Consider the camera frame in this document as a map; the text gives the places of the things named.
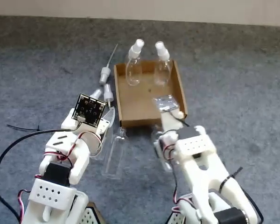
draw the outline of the white spray nozzle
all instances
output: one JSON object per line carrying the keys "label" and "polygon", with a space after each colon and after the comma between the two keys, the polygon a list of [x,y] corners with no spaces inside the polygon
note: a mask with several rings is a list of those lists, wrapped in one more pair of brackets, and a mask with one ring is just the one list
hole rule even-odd
{"label": "white spray nozzle", "polygon": [[111,69],[109,69],[108,67],[103,67],[101,70],[101,78],[99,79],[99,83],[101,85],[105,85],[107,82],[107,79],[109,77],[111,73]]}
{"label": "white spray nozzle", "polygon": [[90,95],[91,98],[98,99],[102,95],[101,89],[96,89],[93,94]]}
{"label": "white spray nozzle", "polygon": [[137,58],[140,55],[143,46],[144,46],[144,41],[142,39],[136,40],[135,44],[131,46],[129,50],[129,58],[130,59]]}
{"label": "white spray nozzle", "polygon": [[158,41],[157,43],[155,43],[155,48],[157,49],[158,56],[162,61],[169,60],[170,54],[162,41]]}
{"label": "white spray nozzle", "polygon": [[111,107],[111,102],[114,100],[110,84],[104,85],[104,101],[108,102]]}

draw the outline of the mounting holes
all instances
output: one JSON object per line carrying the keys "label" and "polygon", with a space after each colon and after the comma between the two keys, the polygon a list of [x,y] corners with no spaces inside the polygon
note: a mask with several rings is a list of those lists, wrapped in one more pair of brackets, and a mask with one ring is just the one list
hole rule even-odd
{"label": "mounting holes", "polygon": [[64,138],[67,138],[67,135],[58,137],[58,139],[64,139]]}
{"label": "mounting holes", "polygon": [[53,146],[58,146],[60,144],[63,144],[63,141],[56,142],[56,143],[53,144]]}

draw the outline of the black cable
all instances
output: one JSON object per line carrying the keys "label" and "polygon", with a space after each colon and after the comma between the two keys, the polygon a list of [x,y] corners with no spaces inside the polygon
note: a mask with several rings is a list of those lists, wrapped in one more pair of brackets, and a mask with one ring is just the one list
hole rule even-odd
{"label": "black cable", "polygon": [[17,129],[17,130],[21,130],[21,131],[43,131],[41,129],[39,129],[39,125],[37,126],[37,129],[33,129],[33,128],[24,128],[24,127],[17,127],[17,126],[13,126],[13,125],[10,125],[10,124],[7,124],[6,125],[7,127],[11,127],[13,129]]}
{"label": "black cable", "polygon": [[[77,127],[74,128],[74,129],[50,129],[50,130],[43,130],[43,131],[38,131],[38,132],[33,132],[33,133],[30,133],[30,134],[27,134],[21,138],[19,138],[18,140],[14,141],[12,144],[10,144],[5,150],[4,152],[0,155],[0,164],[4,158],[4,156],[16,145],[18,144],[19,142],[27,139],[27,138],[30,138],[32,136],[35,136],[35,135],[39,135],[39,134],[44,134],[44,133],[51,133],[51,132],[72,132],[72,131],[75,131],[77,130],[79,127],[81,126],[81,123],[78,123]],[[4,204],[13,214],[14,216],[17,218],[18,221],[20,221],[20,216],[19,214],[16,212],[16,210],[7,202],[3,199],[3,197],[0,195],[0,202],[2,204]]]}
{"label": "black cable", "polygon": [[248,200],[250,201],[250,203],[253,205],[253,207],[255,208],[255,210],[257,211],[259,217],[260,217],[260,222],[258,224],[262,224],[264,222],[264,217],[259,209],[259,207],[257,206],[257,204],[253,201],[253,199],[251,198],[251,196],[241,187],[242,191],[244,192],[244,194],[246,195],[246,197],[248,198]]}
{"label": "black cable", "polygon": [[189,125],[187,122],[185,122],[183,119],[179,119],[179,118],[177,118],[176,116],[174,116],[173,113],[172,113],[171,111],[165,111],[165,112],[169,112],[170,115],[171,115],[174,119],[178,120],[179,122],[182,122],[182,124],[184,124],[185,126],[187,126],[187,127],[190,126],[190,125]]}

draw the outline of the black zip tie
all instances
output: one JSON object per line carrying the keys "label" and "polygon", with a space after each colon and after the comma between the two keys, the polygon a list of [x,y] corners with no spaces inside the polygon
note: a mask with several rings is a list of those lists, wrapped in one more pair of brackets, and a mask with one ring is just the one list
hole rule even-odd
{"label": "black zip tie", "polygon": [[226,182],[232,177],[233,179],[235,179],[235,176],[238,175],[238,173],[242,170],[242,167],[239,167],[237,171],[235,171],[233,174],[230,174],[228,177],[226,177],[225,180],[223,180],[223,182],[221,183],[220,187],[219,187],[219,193],[222,192],[222,188],[224,186],[224,184],[226,184]]}

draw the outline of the white plastic part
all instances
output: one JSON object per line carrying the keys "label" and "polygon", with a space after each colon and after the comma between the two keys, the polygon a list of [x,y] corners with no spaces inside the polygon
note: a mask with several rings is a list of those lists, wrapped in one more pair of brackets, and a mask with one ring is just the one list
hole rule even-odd
{"label": "white plastic part", "polygon": [[171,213],[171,217],[169,218],[166,224],[185,224],[185,223],[186,223],[186,217],[183,214],[173,212]]}
{"label": "white plastic part", "polygon": [[144,41],[142,39],[136,40],[135,44],[131,46],[129,50],[128,57],[131,60],[132,58],[139,57],[142,47],[144,46]]}
{"label": "white plastic part", "polygon": [[104,134],[105,131],[107,130],[107,128],[109,127],[110,122],[104,118],[101,118],[99,124],[98,124],[98,128],[96,131],[96,134],[99,136],[101,134]]}
{"label": "white plastic part", "polygon": [[183,127],[182,122],[175,119],[173,116],[175,116],[178,119],[183,119],[184,114],[182,111],[180,111],[179,108],[171,110],[170,112],[162,112],[161,113],[161,122],[162,127],[164,131],[171,130],[171,129],[180,129]]}
{"label": "white plastic part", "polygon": [[107,79],[109,77],[111,73],[111,69],[109,69],[108,67],[103,67],[101,70],[101,78],[99,79],[99,83],[101,85],[105,85],[107,82]]}
{"label": "white plastic part", "polygon": [[[59,151],[67,155],[76,138],[77,136],[72,132],[56,132],[47,142],[45,151]],[[76,142],[75,149],[69,156],[69,159],[74,165],[74,167],[70,170],[70,184],[75,185],[79,183],[84,171],[86,170],[86,167],[89,164],[89,155],[91,148],[98,148],[98,141],[92,135],[87,135],[87,139],[83,139],[82,137],[82,139],[79,139]],[[45,155],[39,168],[40,174],[43,175],[49,162],[55,160],[56,155]]]}
{"label": "white plastic part", "polygon": [[75,192],[75,189],[36,178],[29,200],[53,209],[66,210],[67,205],[73,201]]}
{"label": "white plastic part", "polygon": [[72,200],[64,204],[65,210],[51,209],[49,220],[43,220],[46,205],[29,200],[25,215],[21,224],[79,224],[85,207],[88,204],[88,196],[73,189]]}
{"label": "white plastic part", "polygon": [[103,119],[109,121],[109,127],[113,126],[115,120],[115,107],[111,107],[110,110],[103,116]]}
{"label": "white plastic part", "polygon": [[[76,128],[78,122],[71,118],[74,110],[75,110],[74,108],[72,108],[70,110],[69,114],[67,115],[67,117],[65,118],[63,123],[61,124],[61,128],[66,128],[66,129]],[[81,132],[87,132],[87,131],[96,132],[96,130],[97,129],[95,127],[92,127],[92,126],[86,125],[86,124],[81,124],[81,126],[77,130],[73,131],[73,133],[79,134]]]}
{"label": "white plastic part", "polygon": [[113,100],[114,97],[110,84],[104,85],[104,101],[108,102],[109,108],[111,107],[111,102],[113,102]]}
{"label": "white plastic part", "polygon": [[157,49],[160,60],[162,61],[169,60],[170,54],[162,41],[158,41],[157,43],[155,43],[155,48]]}
{"label": "white plastic part", "polygon": [[[211,205],[214,213],[230,208],[230,205],[227,202],[225,202],[215,192],[210,192],[209,197],[210,197],[210,205]],[[192,194],[183,195],[182,198],[191,199]],[[168,222],[168,224],[176,224],[176,223],[183,224],[182,220],[184,220],[185,218],[186,218],[186,224],[200,224],[201,223],[200,222],[200,218],[201,218],[200,212],[198,210],[195,210],[192,206],[190,206],[189,203],[187,203],[184,200],[180,200],[178,203],[178,206],[180,208],[181,214],[179,214],[177,216],[176,215],[177,213],[173,213],[170,218],[170,221],[172,221],[172,222]]]}
{"label": "white plastic part", "polygon": [[99,99],[99,97],[102,95],[103,91],[101,89],[96,89],[93,94],[90,95],[91,98]]}
{"label": "white plastic part", "polygon": [[79,224],[99,224],[91,208],[86,208]]}
{"label": "white plastic part", "polygon": [[[217,224],[218,220],[209,204],[209,189],[219,190],[220,184],[228,177],[225,166],[217,155],[217,150],[205,130],[201,126],[196,127],[200,136],[184,140],[178,140],[175,144],[175,159],[179,162],[186,181],[193,194],[195,207],[199,210],[203,219],[210,224]],[[198,160],[192,154],[202,153]],[[224,185],[222,196],[233,206],[243,210],[250,224],[257,223],[257,215],[249,200],[243,193],[238,182],[230,178]]]}
{"label": "white plastic part", "polygon": [[77,198],[75,199],[73,206],[70,210],[70,214],[66,219],[65,224],[80,224],[81,217],[85,211],[88,204],[88,196],[81,192],[76,192]]}

